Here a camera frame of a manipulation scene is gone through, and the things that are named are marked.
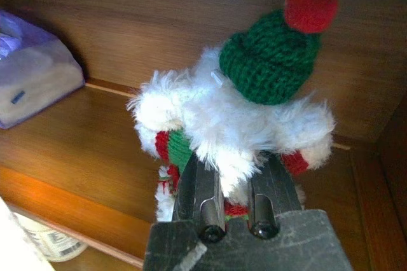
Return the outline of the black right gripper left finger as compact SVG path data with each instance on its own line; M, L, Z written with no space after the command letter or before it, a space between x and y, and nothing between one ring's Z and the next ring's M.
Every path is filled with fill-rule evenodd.
M172 219L197 224L225 223L219 172L196 155L191 156L179 179Z

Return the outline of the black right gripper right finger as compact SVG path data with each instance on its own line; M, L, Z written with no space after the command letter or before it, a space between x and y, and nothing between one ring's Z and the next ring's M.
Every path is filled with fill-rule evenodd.
M301 210L294 181L275 155L270 155L250 178L248 199L251 224L276 224L278 215Z

